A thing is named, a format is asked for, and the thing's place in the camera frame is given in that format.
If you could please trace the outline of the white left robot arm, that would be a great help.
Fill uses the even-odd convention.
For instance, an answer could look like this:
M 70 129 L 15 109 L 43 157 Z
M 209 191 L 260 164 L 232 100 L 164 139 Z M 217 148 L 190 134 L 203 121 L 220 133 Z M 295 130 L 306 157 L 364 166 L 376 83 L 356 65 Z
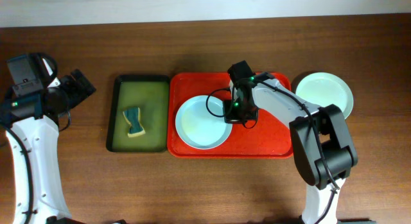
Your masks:
M 1 128 L 13 158 L 14 223 L 75 222 L 66 205 L 58 167 L 58 118 L 69 115 L 95 91 L 76 69 L 49 88 L 1 104 Z

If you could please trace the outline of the light blue plate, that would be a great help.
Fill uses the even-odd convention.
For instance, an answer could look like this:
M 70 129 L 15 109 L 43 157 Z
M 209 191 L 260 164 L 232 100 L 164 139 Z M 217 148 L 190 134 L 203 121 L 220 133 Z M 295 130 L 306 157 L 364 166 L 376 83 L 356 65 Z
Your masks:
M 222 100 L 211 96 L 206 103 L 207 96 L 195 96 L 185 101 L 177 110 L 175 128 L 178 136 L 184 143 L 198 150 L 210 150 L 222 145 L 230 136 L 232 125 L 224 121 Z

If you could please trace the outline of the green and yellow sponge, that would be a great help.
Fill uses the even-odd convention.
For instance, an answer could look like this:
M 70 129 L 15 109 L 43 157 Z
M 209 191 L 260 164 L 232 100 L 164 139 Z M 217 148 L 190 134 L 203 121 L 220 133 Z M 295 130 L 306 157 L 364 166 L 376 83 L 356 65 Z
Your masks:
M 128 137 L 139 137 L 145 134 L 145 129 L 141 124 L 141 109 L 139 107 L 128 108 L 123 111 L 126 123 L 129 125 Z

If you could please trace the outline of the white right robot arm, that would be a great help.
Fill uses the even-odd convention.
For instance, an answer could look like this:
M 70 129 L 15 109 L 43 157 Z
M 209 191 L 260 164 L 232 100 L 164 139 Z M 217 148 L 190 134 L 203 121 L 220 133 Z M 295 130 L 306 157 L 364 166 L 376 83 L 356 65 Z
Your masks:
M 256 119 L 265 110 L 290 131 L 295 167 L 306 183 L 301 223 L 337 223 L 340 190 L 358 163 L 345 117 L 336 105 L 322 107 L 284 88 L 270 73 L 230 73 L 228 123 Z

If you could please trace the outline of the light green plate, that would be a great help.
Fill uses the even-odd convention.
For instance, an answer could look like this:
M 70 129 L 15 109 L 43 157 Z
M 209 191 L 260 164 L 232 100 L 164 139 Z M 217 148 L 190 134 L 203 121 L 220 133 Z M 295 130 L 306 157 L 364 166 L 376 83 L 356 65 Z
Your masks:
M 311 73 L 298 84 L 295 93 L 310 103 L 326 107 L 336 105 L 347 119 L 354 106 L 354 96 L 348 84 L 331 73 Z

